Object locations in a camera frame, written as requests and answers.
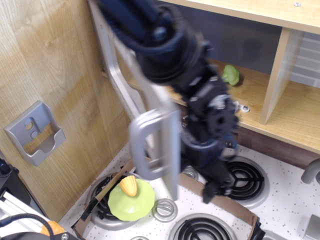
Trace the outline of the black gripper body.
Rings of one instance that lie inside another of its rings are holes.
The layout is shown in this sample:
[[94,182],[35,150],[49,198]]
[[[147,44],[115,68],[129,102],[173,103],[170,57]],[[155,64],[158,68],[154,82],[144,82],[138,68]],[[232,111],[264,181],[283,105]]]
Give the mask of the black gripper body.
[[223,156],[225,148],[235,150],[237,143],[234,140],[223,140],[210,145],[181,144],[181,169],[193,167],[207,182],[223,183],[231,181],[231,192],[235,181],[227,163],[234,156]]

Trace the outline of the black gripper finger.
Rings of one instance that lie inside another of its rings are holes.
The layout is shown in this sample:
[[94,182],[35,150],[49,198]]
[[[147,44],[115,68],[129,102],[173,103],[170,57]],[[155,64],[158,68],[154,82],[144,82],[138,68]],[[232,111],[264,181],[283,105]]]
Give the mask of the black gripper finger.
[[207,182],[202,191],[203,202],[208,204],[215,196],[228,196],[232,192],[232,182]]

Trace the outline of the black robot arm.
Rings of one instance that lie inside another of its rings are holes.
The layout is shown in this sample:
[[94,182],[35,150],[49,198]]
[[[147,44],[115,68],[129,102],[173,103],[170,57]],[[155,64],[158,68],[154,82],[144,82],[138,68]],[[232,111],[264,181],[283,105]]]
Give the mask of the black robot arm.
[[234,179],[222,157],[237,127],[227,85],[207,61],[207,44],[188,26],[177,8],[152,0],[100,0],[98,6],[118,39],[133,50],[143,75],[170,86],[188,107],[180,136],[181,166],[206,179],[203,201],[232,192]]

